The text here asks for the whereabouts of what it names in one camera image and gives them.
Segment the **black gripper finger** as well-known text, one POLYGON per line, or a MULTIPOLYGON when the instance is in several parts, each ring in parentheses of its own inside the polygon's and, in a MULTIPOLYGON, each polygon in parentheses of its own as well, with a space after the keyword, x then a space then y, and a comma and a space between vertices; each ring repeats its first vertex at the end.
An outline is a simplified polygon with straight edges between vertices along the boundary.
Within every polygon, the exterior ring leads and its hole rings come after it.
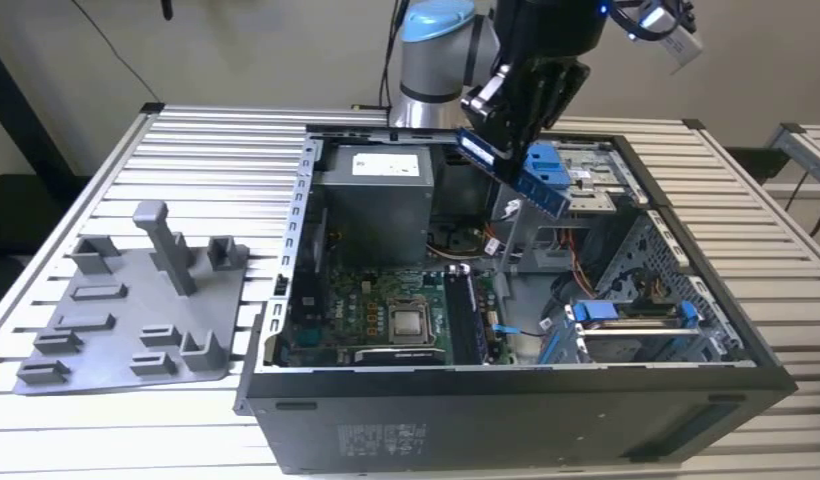
POLYGON ((549 129, 564 114, 588 77, 590 67, 577 58, 544 58, 538 61, 540 104, 536 130, 549 129))
POLYGON ((490 77, 461 98, 469 127, 461 129, 461 152, 502 183, 523 170, 529 144, 537 137, 540 94, 536 78, 495 62, 490 77))

